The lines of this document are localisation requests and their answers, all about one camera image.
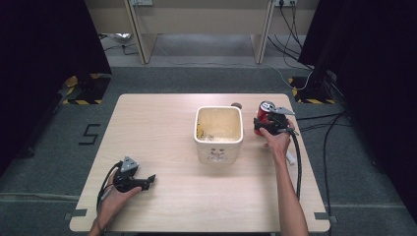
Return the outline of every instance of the cable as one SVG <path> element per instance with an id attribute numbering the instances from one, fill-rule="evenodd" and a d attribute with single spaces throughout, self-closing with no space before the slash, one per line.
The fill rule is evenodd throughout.
<path id="1" fill-rule="evenodd" d="M 123 54 L 125 54 L 125 55 L 139 54 L 139 52 L 130 52 L 130 53 L 126 53 L 126 51 L 125 51 L 126 47 L 128 47 L 128 46 L 126 46 L 126 45 L 122 45 L 122 48 L 123 48 Z"/>
<path id="2" fill-rule="evenodd" d="M 107 51 L 107 50 L 109 50 L 109 49 L 113 49 L 113 48 L 117 48 L 117 47 L 122 47 L 122 48 L 123 48 L 123 51 L 124 51 L 124 49 L 125 49 L 126 47 L 130 47 L 130 46 L 133 46 L 133 45 L 136 45 L 136 44 L 135 44 L 135 43 L 133 43 L 133 44 L 129 44 L 129 45 L 122 44 L 122 45 L 111 46 L 111 47 L 108 47 L 108 48 L 104 49 L 104 51 Z"/>
<path id="3" fill-rule="evenodd" d="M 280 42 L 280 41 L 279 41 L 279 39 L 278 39 L 278 37 L 276 36 L 276 34 L 274 34 L 273 36 L 275 37 L 275 40 L 276 40 L 279 44 L 281 44 L 281 46 L 285 47 L 285 45 L 284 45 L 282 42 Z M 290 49 L 290 48 L 286 48 L 286 49 L 287 49 L 288 51 L 291 51 L 291 52 L 293 52 L 293 53 L 297 54 L 297 55 L 300 55 L 300 52 L 294 51 L 294 50 L 292 50 L 292 49 Z"/>
<path id="4" fill-rule="evenodd" d="M 300 120 L 320 119 L 320 118 L 326 118 L 326 117 L 331 117 L 331 116 L 338 116 L 340 114 L 344 114 L 345 112 L 346 111 L 342 111 L 340 113 L 335 113 L 335 114 L 329 114 L 329 115 L 314 116 L 314 117 L 305 117 L 305 118 L 297 118 L 297 121 L 300 121 Z"/>
<path id="5" fill-rule="evenodd" d="M 320 129 L 320 128 L 324 128 L 328 125 L 330 125 L 330 124 L 316 124 L 316 125 L 312 125 L 312 126 L 309 126 L 309 127 L 300 128 L 300 132 L 307 132 L 307 131 L 311 131 L 311 130 L 315 130 L 315 129 Z M 350 125 L 343 125 L 343 124 L 334 124 L 334 126 L 352 127 Z"/>
<path id="6" fill-rule="evenodd" d="M 330 133 L 331 128 L 333 128 L 336 121 L 344 114 L 345 112 L 337 115 L 337 117 L 331 123 L 330 127 L 328 128 L 328 131 L 326 132 L 325 143 L 323 146 L 323 166 L 324 166 L 324 173 L 325 173 L 326 198 L 328 200 L 328 217 L 331 217 L 331 206 L 330 206 L 330 194 L 328 190 L 328 164 L 326 161 L 326 144 L 328 142 L 328 134 Z M 331 223 L 330 223 L 330 229 L 328 230 L 328 235 L 331 236 Z"/>
<path id="7" fill-rule="evenodd" d="M 300 146 L 298 144 L 297 135 L 294 130 L 290 131 L 289 134 L 292 137 L 292 141 L 295 145 L 295 151 L 297 153 L 297 165 L 298 165 L 298 178 L 297 178 L 297 199 L 300 201 L 300 192 L 301 192 L 301 175 L 302 175 L 302 166 L 301 166 L 301 153 L 300 153 Z"/>
<path id="8" fill-rule="evenodd" d="M 169 54 L 167 52 L 165 52 L 162 48 L 158 47 L 159 50 L 161 52 L 163 52 L 165 55 L 169 56 Z M 307 78 L 306 84 L 302 87 L 302 88 L 296 88 L 296 87 L 292 87 L 290 83 L 288 83 L 284 77 L 282 76 L 282 73 L 274 68 L 273 66 L 270 66 L 268 64 L 257 64 L 257 65 L 249 65 L 249 64 L 243 64 L 243 63 L 231 63 L 231 64 L 224 64 L 224 63 L 217 63 L 217 62 L 183 62 L 183 63 L 177 63 L 177 62 L 173 62 L 171 60 L 169 60 L 169 63 L 174 64 L 174 65 L 178 65 L 178 66 L 184 66 L 184 65 L 216 65 L 216 66 L 245 66 L 245 67 L 269 67 L 274 69 L 279 75 L 281 80 L 291 89 L 294 90 L 302 90 L 305 89 L 307 86 L 307 83 L 309 82 L 309 78 Z"/>
<path id="9" fill-rule="evenodd" d="M 298 43 L 298 45 L 302 49 L 303 48 L 303 45 L 301 44 L 300 40 L 298 39 L 298 36 L 295 36 L 294 32 L 292 31 L 292 27 L 289 25 L 288 21 L 286 20 L 286 17 L 284 15 L 284 13 L 282 12 L 282 7 L 279 8 L 279 11 L 281 12 L 282 18 L 284 19 L 285 23 L 288 26 L 290 35 L 292 35 L 292 37 L 294 38 L 294 40 Z"/>
<path id="10" fill-rule="evenodd" d="M 100 191 L 98 192 L 98 196 L 97 196 L 97 203 L 96 203 L 96 206 L 95 206 L 95 208 L 97 210 L 98 210 L 98 207 L 100 206 L 101 197 L 104 195 L 104 190 L 107 189 L 107 187 L 109 187 L 109 186 L 104 187 L 105 184 L 107 183 L 108 177 L 110 176 L 111 172 L 113 172 L 113 170 L 116 167 L 120 167 L 120 166 L 122 166 L 122 164 L 123 164 L 123 161 L 119 161 L 116 164 L 114 164 L 113 167 L 111 167 L 111 169 L 108 171 L 107 175 L 105 176 L 104 181 L 101 185 Z"/>
<path id="11" fill-rule="evenodd" d="M 297 61 L 298 62 L 298 58 L 296 58 L 295 56 L 293 56 L 293 55 L 291 55 L 291 54 L 289 54 L 289 53 L 287 53 L 285 50 L 285 48 L 287 48 L 285 45 L 284 45 L 284 49 L 281 49 L 278 45 L 276 45 L 273 41 L 272 41 L 272 39 L 270 39 L 270 37 L 268 36 L 268 40 L 269 40 L 269 42 L 270 43 L 272 43 L 272 45 L 279 51 L 279 52 L 282 52 L 284 55 L 283 55 L 283 58 L 284 58 L 284 62 L 285 62 L 285 64 L 287 65 L 287 66 L 289 66 L 289 67 L 292 67 L 292 68 L 296 68 L 296 69 L 301 69 L 301 70 L 306 70 L 306 71 L 313 71 L 313 68 L 311 68 L 310 66 L 308 66 L 308 65 L 305 65 L 305 64 L 302 64 L 303 66 L 305 66 L 306 68 L 308 68 L 308 69 L 305 69 L 305 68 L 301 68 L 301 67 L 294 67 L 294 66 L 291 66 L 291 65 L 289 65 L 286 61 L 285 61 L 285 55 L 287 55 L 287 56 L 289 56 L 289 57 L 291 57 L 294 61 Z"/>

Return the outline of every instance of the power outlet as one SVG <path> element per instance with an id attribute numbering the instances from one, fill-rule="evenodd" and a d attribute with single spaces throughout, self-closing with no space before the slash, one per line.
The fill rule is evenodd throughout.
<path id="1" fill-rule="evenodd" d="M 284 2 L 282 7 L 297 6 L 297 0 L 282 0 L 282 2 Z M 275 7 L 279 7 L 279 0 L 275 0 Z"/>

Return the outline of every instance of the black cable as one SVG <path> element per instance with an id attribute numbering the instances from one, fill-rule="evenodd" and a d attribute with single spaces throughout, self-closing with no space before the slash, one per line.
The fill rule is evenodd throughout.
<path id="1" fill-rule="evenodd" d="M 331 117 L 331 116 L 338 116 L 338 115 L 344 114 L 344 113 L 346 113 L 346 111 L 342 111 L 340 113 L 335 113 L 335 114 L 329 114 L 329 115 L 314 116 L 314 117 L 305 117 L 305 118 L 297 118 L 297 121 L 300 121 L 300 120 L 312 120 L 312 119 L 319 119 L 319 118 L 326 118 L 326 117 Z"/>
<path id="2" fill-rule="evenodd" d="M 329 126 L 329 125 L 330 124 L 316 124 L 316 125 L 313 125 L 313 126 L 300 128 L 300 132 L 307 132 L 307 131 L 311 131 L 311 130 L 315 130 L 315 129 L 320 129 L 320 128 L 324 128 L 324 127 Z M 334 124 L 334 126 L 352 127 L 350 125 L 343 125 L 343 124 Z"/>
<path id="3" fill-rule="evenodd" d="M 286 23 L 286 24 L 287 24 L 287 26 L 288 26 L 288 29 L 289 29 L 290 35 L 292 35 L 292 37 L 294 38 L 294 40 L 298 43 L 298 45 L 300 45 L 300 48 L 303 48 L 303 45 L 301 44 L 300 40 L 298 39 L 298 37 L 296 37 L 296 36 L 294 35 L 294 32 L 292 31 L 292 27 L 289 25 L 288 21 L 286 20 L 285 15 L 284 15 L 284 13 L 282 12 L 282 8 L 280 8 L 280 9 L 279 9 L 279 11 L 281 12 L 282 18 L 284 19 L 285 23 Z"/>
<path id="4" fill-rule="evenodd" d="M 275 36 L 275 40 L 276 40 L 279 44 L 281 44 L 281 46 L 285 47 L 285 45 L 284 45 L 282 42 L 280 42 L 280 41 L 279 41 L 279 39 L 278 39 L 278 37 L 276 36 L 276 34 L 274 34 L 273 36 Z M 291 52 L 293 52 L 293 53 L 295 53 L 295 54 L 297 54 L 297 55 L 300 55 L 300 52 L 294 51 L 294 50 L 292 50 L 292 49 L 290 49 L 290 48 L 286 48 L 286 50 L 291 51 Z"/>
<path id="5" fill-rule="evenodd" d="M 295 24 L 295 14 L 297 12 L 297 7 L 295 6 L 295 2 L 290 1 L 291 3 L 291 10 L 292 10 L 292 26 L 294 27 L 295 35 L 297 37 L 298 42 L 300 42 L 300 39 L 298 38 L 298 32 L 297 32 L 297 24 Z"/>
<path id="6" fill-rule="evenodd" d="M 100 205 L 101 198 L 102 198 L 102 197 L 103 197 L 103 195 L 104 195 L 104 190 L 108 187 L 108 186 L 104 187 L 104 186 L 105 186 L 105 184 L 107 183 L 108 177 L 110 176 L 111 172 L 113 172 L 113 170 L 114 170 L 116 167 L 120 167 L 120 166 L 122 166 L 122 164 L 123 164 L 123 161 L 119 161 L 119 162 L 117 162 L 116 164 L 114 164 L 114 165 L 113 165 L 113 167 L 111 167 L 111 169 L 108 171 L 107 175 L 105 176 L 104 181 L 103 181 L 103 183 L 102 183 L 102 185 L 101 185 L 100 191 L 98 192 L 98 196 L 97 196 L 97 203 L 96 203 L 96 206 L 95 206 L 95 208 L 96 208 L 97 210 L 98 210 L 98 207 L 99 207 L 99 205 Z"/>
<path id="7" fill-rule="evenodd" d="M 125 54 L 125 55 L 139 54 L 139 52 L 130 52 L 130 53 L 126 53 L 126 51 L 125 51 L 126 47 L 128 47 L 128 46 L 126 46 L 126 45 L 122 45 L 122 48 L 123 48 L 123 54 Z"/>
<path id="8" fill-rule="evenodd" d="M 326 161 L 326 144 L 328 142 L 328 133 L 330 133 L 331 128 L 333 128 L 336 121 L 342 115 L 344 115 L 344 113 L 345 112 L 340 113 L 339 115 L 337 115 L 337 117 L 331 123 L 330 127 L 328 128 L 328 131 L 326 132 L 325 143 L 324 143 L 324 146 L 323 146 L 323 165 L 324 165 L 324 172 L 325 172 L 326 198 L 328 200 L 328 218 L 331 217 L 331 207 L 330 207 L 330 194 L 329 194 L 329 190 L 328 190 L 328 164 L 327 164 L 327 161 Z M 328 230 L 328 235 L 331 235 L 331 222 L 330 222 L 330 229 Z"/>
<path id="9" fill-rule="evenodd" d="M 289 134 L 292 137 L 292 141 L 295 145 L 295 151 L 297 153 L 297 165 L 298 165 L 298 178 L 297 178 L 297 190 L 296 195 L 298 201 L 300 201 L 300 192 L 301 192 L 301 175 L 302 175 L 302 166 L 301 166 L 301 153 L 300 153 L 300 146 L 298 144 L 297 135 L 294 130 L 290 131 Z"/>
<path id="10" fill-rule="evenodd" d="M 279 52 L 282 52 L 283 54 L 285 54 L 285 55 L 287 55 L 287 56 L 289 56 L 289 57 L 291 57 L 292 59 L 294 59 L 295 61 L 298 61 L 298 59 L 296 58 L 296 57 L 294 57 L 293 55 L 291 55 L 291 54 L 289 54 L 289 53 L 287 53 L 287 52 L 285 52 L 284 50 L 282 50 L 278 45 L 276 45 L 273 41 L 272 41 L 272 39 L 270 39 L 270 37 L 268 36 L 268 40 L 269 40 L 269 42 L 270 43 L 272 43 L 272 45 L 279 51 Z M 308 68 L 308 69 L 305 69 L 305 68 L 301 68 L 301 67 L 294 67 L 294 66 L 290 66 L 290 65 L 288 65 L 289 67 L 292 67 L 292 68 L 296 68 L 296 69 L 301 69 L 301 70 L 306 70 L 306 71 L 313 71 L 313 68 L 311 68 L 310 66 L 308 66 L 308 65 L 304 65 L 304 64 L 302 64 L 303 66 L 305 66 L 306 68 Z"/>

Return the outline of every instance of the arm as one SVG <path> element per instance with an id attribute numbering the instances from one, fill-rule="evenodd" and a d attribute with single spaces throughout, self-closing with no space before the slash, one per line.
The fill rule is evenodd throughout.
<path id="1" fill-rule="evenodd" d="M 111 219 L 125 206 L 126 202 L 141 191 L 141 187 L 134 188 L 126 193 L 120 193 L 113 185 L 115 171 L 110 175 L 107 186 L 109 189 L 103 195 L 104 200 L 98 209 L 97 218 L 92 223 L 89 236 L 103 235 Z"/>
<path id="2" fill-rule="evenodd" d="M 289 127 L 294 127 L 291 121 L 288 121 L 288 123 Z M 286 164 L 286 152 L 290 143 L 290 135 L 282 133 L 273 136 L 264 128 L 261 128 L 260 131 L 268 140 L 265 147 L 270 148 L 275 165 L 281 234 L 308 235 L 304 211 L 295 195 Z"/>

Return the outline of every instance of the wooden table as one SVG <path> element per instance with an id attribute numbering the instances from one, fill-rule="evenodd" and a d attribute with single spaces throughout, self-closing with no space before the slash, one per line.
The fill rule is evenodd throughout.
<path id="1" fill-rule="evenodd" d="M 125 155 L 141 165 L 135 178 L 156 180 L 134 196 L 109 226 L 117 232 L 279 232 L 275 170 L 265 138 L 255 135 L 253 118 L 263 100 L 291 109 L 284 94 L 123 94 L 120 96 L 77 204 L 73 231 L 89 231 L 98 190 L 108 170 Z M 244 140 L 234 164 L 213 167 L 197 156 L 193 138 L 198 108 L 243 106 Z M 295 117 L 288 116 L 298 130 Z M 324 232 L 328 220 L 302 137 L 301 205 L 309 230 Z M 295 147 L 289 150 L 295 156 Z M 289 166 L 294 187 L 297 165 Z"/>

